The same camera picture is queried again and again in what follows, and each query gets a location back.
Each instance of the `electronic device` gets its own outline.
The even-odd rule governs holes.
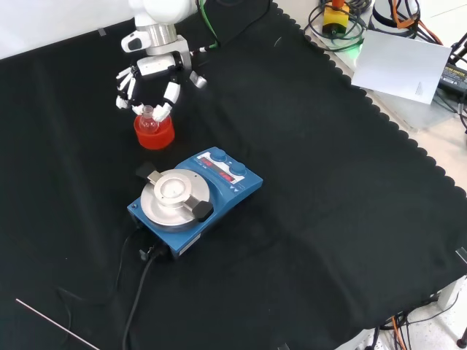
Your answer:
[[[148,183],[128,210],[169,246],[175,258],[263,184],[258,175],[217,147],[162,173],[146,165],[139,175]]]
[[[332,0],[332,5],[335,8],[342,9],[346,12],[350,11],[344,0]],[[349,15],[345,12],[334,10],[330,7],[325,7],[323,17],[323,33],[330,35],[344,35],[349,24]]]
[[[450,63],[446,65],[439,80],[439,88],[458,97],[465,97],[467,91],[467,71]]]

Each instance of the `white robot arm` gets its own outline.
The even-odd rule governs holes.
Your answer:
[[[146,50],[148,57],[117,75],[116,104],[125,109],[132,106],[140,114],[143,105],[135,105],[132,100],[138,76],[157,76],[171,69],[191,70],[188,43],[177,35],[174,24],[195,13],[197,6],[196,0],[129,0],[129,4],[135,14],[136,30],[122,40],[122,48],[127,53]],[[164,95],[166,103],[154,108],[154,120],[160,122],[169,115],[179,94],[180,85],[170,82]]]

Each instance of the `black knob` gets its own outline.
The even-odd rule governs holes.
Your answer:
[[[201,201],[193,208],[193,215],[199,222],[205,222],[214,212],[214,206],[210,202]]]

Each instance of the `black cloth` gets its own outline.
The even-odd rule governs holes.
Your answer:
[[[14,298],[66,324],[53,286],[105,296],[134,227],[136,168],[170,169],[212,146],[264,186],[180,260],[153,266],[133,350],[331,350],[465,273],[466,193],[277,6],[195,58],[208,89],[183,76],[176,139],[161,152],[143,150],[134,116],[115,108],[132,28],[0,63],[0,348],[59,349],[62,332]],[[209,44],[197,16],[179,31],[192,49]],[[140,95],[154,104],[164,84]],[[67,301],[73,331],[100,349],[120,347],[146,239],[131,240],[109,307]]]

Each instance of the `white paper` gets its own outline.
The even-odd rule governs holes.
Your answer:
[[[368,31],[352,85],[430,104],[450,47]]]

